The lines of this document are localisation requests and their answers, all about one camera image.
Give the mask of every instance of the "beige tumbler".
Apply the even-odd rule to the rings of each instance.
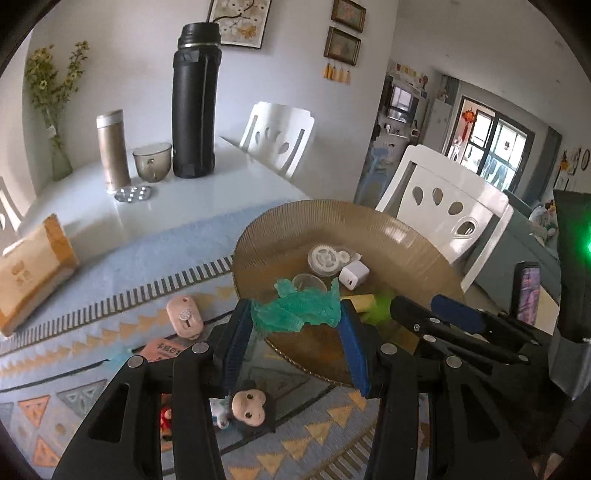
[[[120,188],[131,185],[125,134],[123,129],[123,110],[105,113],[96,117],[99,131],[100,161],[105,171],[107,192],[115,193]]]

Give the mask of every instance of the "wall decoration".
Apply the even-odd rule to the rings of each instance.
[[[585,150],[585,153],[583,154],[583,159],[581,161],[581,170],[585,171],[587,170],[587,167],[589,166],[589,157],[591,157],[591,151],[589,151],[589,149]]]
[[[567,176],[561,175],[560,172],[556,177],[556,181],[554,182],[554,189],[553,190],[566,190],[566,187],[569,184],[569,180]]]
[[[581,148],[578,150],[575,148],[573,150],[572,155],[570,156],[569,167],[566,170],[566,173],[569,175],[574,175],[577,173],[577,168],[579,166],[579,159],[581,158]]]
[[[365,12],[365,8],[352,0],[335,0],[330,19],[361,33],[365,26]]]
[[[329,36],[324,48],[325,57],[355,66],[360,48],[361,40],[357,37],[335,27],[329,28]]]
[[[462,133],[462,141],[464,141],[468,135],[468,129],[470,128],[470,125],[476,122],[476,114],[472,111],[472,109],[466,110],[464,113],[462,113],[462,120],[466,122],[466,126],[464,127],[464,131]]]
[[[336,62],[334,66],[328,62],[324,68],[323,77],[327,80],[334,80],[335,82],[349,85],[351,83],[351,69],[345,71],[342,64],[340,69],[337,69]]]
[[[222,45],[261,48],[271,0],[212,0],[207,21],[220,26]]]

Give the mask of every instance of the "chair backrest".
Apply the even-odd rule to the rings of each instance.
[[[482,269],[513,214],[505,194],[423,145],[407,148],[376,210],[414,228],[449,263],[474,245],[493,216],[500,218],[483,253],[462,281],[464,291]]]
[[[259,102],[252,109],[240,148],[289,179],[313,127],[314,118],[308,110]]]
[[[15,217],[18,220],[17,212],[18,210],[4,184],[4,179],[0,177],[0,256],[6,247],[18,240],[17,232],[12,224]]]

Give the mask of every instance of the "glass mug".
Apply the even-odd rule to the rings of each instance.
[[[136,148],[133,155],[139,177],[149,183],[162,180],[172,166],[172,150],[173,146],[170,143]]]

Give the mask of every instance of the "red ornament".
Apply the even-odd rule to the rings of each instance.
[[[476,121],[476,114],[472,110],[466,110],[464,113],[462,113],[462,120],[466,122],[466,126],[464,127],[464,132],[462,134],[462,141],[464,141],[468,134],[469,125]]]

